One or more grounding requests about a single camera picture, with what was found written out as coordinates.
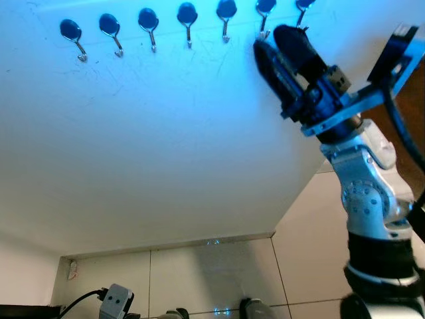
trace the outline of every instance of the wooden surface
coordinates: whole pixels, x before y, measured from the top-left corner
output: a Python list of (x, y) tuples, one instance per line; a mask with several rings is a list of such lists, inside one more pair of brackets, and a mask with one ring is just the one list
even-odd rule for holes
[[(396, 97), (398, 109), (404, 117), (407, 128), (416, 145), (425, 150), (425, 62), (415, 70), (406, 85)], [(424, 189), (425, 177), (404, 149), (396, 130), (383, 105), (362, 113), (363, 118), (375, 121), (386, 138), (393, 142), (397, 152), (397, 169), (401, 176), (413, 189), (415, 199)]]

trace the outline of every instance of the robotic arm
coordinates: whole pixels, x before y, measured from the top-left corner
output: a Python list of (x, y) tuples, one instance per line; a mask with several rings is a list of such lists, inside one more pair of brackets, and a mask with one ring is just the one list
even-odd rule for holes
[(373, 121), (357, 115), (386, 104), (406, 148), (425, 171), (392, 100), (425, 53), (425, 25), (399, 26), (370, 84), (354, 94), (347, 93), (348, 79), (323, 62), (304, 30), (282, 25), (274, 38), (279, 50), (255, 42), (258, 70), (282, 101), (282, 116), (300, 121), (304, 135), (316, 135), (341, 182), (350, 251), (344, 271), (354, 292), (342, 301), (341, 317), (425, 318), (424, 275), (410, 241), (412, 226), (425, 240), (420, 233), (424, 194), (414, 205), (411, 188), (397, 172), (394, 146)]

